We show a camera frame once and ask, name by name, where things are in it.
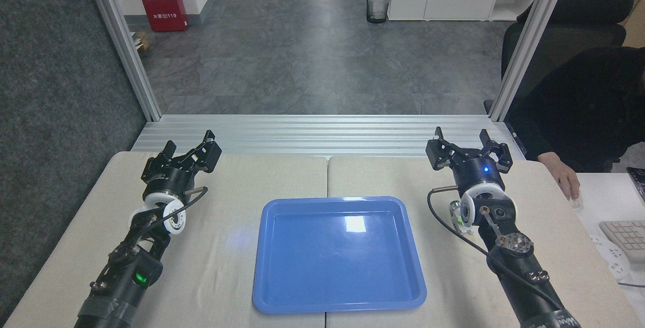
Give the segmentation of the person's hand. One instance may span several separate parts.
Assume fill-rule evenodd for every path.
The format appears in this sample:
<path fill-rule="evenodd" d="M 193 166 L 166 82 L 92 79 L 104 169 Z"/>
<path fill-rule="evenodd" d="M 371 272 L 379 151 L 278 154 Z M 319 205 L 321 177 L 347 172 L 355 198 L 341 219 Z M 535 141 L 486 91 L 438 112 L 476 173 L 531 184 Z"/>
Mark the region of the person's hand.
<path fill-rule="evenodd" d="M 541 154 L 538 160 L 546 166 L 568 200 L 578 200 L 580 183 L 574 170 L 561 161 L 556 153 Z"/>

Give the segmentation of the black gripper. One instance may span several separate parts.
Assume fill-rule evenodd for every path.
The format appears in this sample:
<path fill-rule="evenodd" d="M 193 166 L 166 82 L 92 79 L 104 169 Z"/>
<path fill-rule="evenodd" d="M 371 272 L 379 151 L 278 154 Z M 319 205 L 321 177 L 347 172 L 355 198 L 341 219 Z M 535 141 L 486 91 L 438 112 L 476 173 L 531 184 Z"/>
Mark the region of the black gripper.
<path fill-rule="evenodd" d="M 481 130 L 479 138 L 482 142 L 479 152 L 481 158 L 468 160 L 472 157 L 472 149 L 447 142 L 441 128 L 437 126 L 425 149 L 432 169 L 441 170 L 455 164 L 458 190 L 469 190 L 480 183 L 495 183 L 502 190 L 506 190 L 500 173 L 507 174 L 513 165 L 509 147 L 492 140 L 486 129 Z M 497 156 L 497 162 L 488 157 L 490 154 Z"/>
<path fill-rule="evenodd" d="M 211 130 L 207 130 L 203 141 L 184 156 L 172 158 L 175 151 L 175 142 L 168 140 L 158 156 L 148 158 L 141 176 L 147 185 L 143 199 L 160 192 L 187 200 L 186 191 L 194 187 L 196 173 L 212 173 L 223 152 Z"/>

